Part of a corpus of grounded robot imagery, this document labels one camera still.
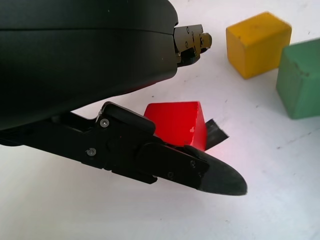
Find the white table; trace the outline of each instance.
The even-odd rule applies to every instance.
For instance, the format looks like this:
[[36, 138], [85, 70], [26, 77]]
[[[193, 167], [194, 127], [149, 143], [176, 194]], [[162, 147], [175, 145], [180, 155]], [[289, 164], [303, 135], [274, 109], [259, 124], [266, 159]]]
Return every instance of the white table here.
[[[209, 154], [237, 169], [248, 194], [222, 196], [164, 179], [153, 185], [29, 147], [0, 147], [1, 240], [319, 240], [320, 117], [291, 120], [277, 70], [243, 80], [226, 27], [264, 11], [320, 36], [318, 0], [173, 0], [180, 26], [202, 24], [213, 47], [167, 81], [111, 100], [143, 114], [153, 102], [200, 101], [230, 136]], [[76, 112], [95, 117], [104, 101]]]

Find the black plastic casing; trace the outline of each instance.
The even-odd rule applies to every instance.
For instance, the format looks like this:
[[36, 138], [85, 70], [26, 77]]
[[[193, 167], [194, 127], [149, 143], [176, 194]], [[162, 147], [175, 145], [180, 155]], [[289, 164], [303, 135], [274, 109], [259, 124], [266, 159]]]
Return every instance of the black plastic casing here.
[[0, 130], [172, 78], [167, 0], [1, 0]]

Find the screw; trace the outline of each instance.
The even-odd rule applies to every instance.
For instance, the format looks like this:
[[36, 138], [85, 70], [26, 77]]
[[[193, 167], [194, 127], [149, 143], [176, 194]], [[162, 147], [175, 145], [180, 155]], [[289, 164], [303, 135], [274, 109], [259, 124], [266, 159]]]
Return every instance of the screw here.
[[106, 128], [109, 126], [109, 120], [104, 118], [104, 119], [101, 119], [100, 121], [100, 126], [103, 127], [103, 128]]
[[96, 155], [97, 153], [97, 150], [95, 148], [89, 148], [87, 151], [86, 151], [86, 154], [88, 154], [88, 156], [90, 157], [93, 157], [94, 155]]
[[169, 179], [173, 179], [174, 178], [174, 173], [172, 171], [168, 172], [167, 174]]
[[196, 161], [190, 161], [190, 166], [194, 169], [196, 167]]

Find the scratch on surface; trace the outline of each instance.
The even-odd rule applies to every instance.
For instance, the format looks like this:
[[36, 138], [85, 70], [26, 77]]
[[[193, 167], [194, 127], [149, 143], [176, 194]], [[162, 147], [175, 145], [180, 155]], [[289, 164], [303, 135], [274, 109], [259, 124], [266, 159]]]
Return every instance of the scratch on surface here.
[[[300, 139], [303, 139], [303, 138], [305, 138], [307, 136], [310, 136], [312, 133], [314, 133], [314, 132], [316, 132], [318, 130], [320, 130], [320, 127], [316, 128], [315, 130], [310, 131], [310, 132], [308, 132], [306, 134], [302, 134], [301, 136], [298, 136], [298, 137], [296, 137], [294, 139], [291, 139], [291, 140], [287, 141], [285, 145], [290, 145], [290, 144], [296, 142], [297, 140], [300, 140]], [[285, 146], [277, 146], [276, 149], [279, 150], [279, 149], [282, 149], [283, 147], [285, 147]]]
[[316, 231], [311, 237], [309, 240], [316, 240], [318, 239], [318, 236], [319, 236], [319, 231]]

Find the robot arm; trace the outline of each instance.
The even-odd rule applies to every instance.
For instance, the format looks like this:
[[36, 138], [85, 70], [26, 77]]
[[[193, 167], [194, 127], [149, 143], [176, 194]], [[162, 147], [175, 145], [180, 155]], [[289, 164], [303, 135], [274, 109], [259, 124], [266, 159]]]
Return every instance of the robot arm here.
[[155, 136], [155, 124], [107, 102], [97, 118], [70, 111], [172, 78], [212, 38], [175, 27], [167, 0], [2, 0], [0, 144], [26, 145], [152, 184], [243, 195], [232, 167]]

